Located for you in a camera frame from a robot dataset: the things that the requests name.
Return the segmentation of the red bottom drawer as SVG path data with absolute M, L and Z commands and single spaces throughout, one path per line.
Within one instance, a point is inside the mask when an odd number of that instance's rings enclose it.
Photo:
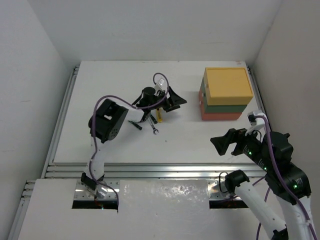
M 206 113 L 204 98 L 202 97 L 202 91 L 198 93 L 199 101 L 202 102 L 200 106 L 201 119 L 203 121 L 235 121 L 237 120 L 242 113 L 241 112 L 227 112 L 227 113 Z

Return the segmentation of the silver wrench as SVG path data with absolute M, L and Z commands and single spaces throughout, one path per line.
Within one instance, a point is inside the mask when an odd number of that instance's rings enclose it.
M 153 120 L 152 120 L 151 117 L 148 118 L 148 122 L 149 122 L 149 124 L 150 124 L 150 126 L 151 126 L 151 128 L 152 128 L 153 134 L 154 134 L 154 135 L 157 135 L 157 133 L 159 132 L 159 130 L 155 127 L 154 122 L 153 122 Z

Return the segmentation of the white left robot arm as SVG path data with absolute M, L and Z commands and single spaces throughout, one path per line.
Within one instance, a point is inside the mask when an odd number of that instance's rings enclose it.
M 169 86 L 167 90 L 160 86 L 145 87 L 138 98 L 132 103 L 113 96 L 107 95 L 98 100 L 93 114 L 88 121 L 94 152 L 81 174 L 81 183 L 92 193 L 98 192 L 98 186 L 108 187 L 103 183 L 105 161 L 98 157 L 100 151 L 98 141 L 101 144 L 116 138 L 125 121 L 141 130 L 139 123 L 149 122 L 154 134 L 159 131 L 155 128 L 157 120 L 152 116 L 153 110 L 163 109 L 171 112 L 179 109 L 187 100 L 176 94 Z

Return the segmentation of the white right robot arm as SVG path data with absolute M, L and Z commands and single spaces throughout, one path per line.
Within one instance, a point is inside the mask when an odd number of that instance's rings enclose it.
M 289 134 L 267 130 L 263 140 L 246 129 L 231 128 L 223 136 L 212 137 L 220 156 L 235 144 L 233 156 L 244 154 L 265 171 L 265 181 L 275 194 L 284 219 L 277 216 L 255 191 L 249 177 L 242 170 L 225 176 L 221 193 L 236 195 L 242 199 L 271 240 L 315 240 L 317 235 L 311 215 L 311 187 L 307 175 L 292 163 L 293 146 Z

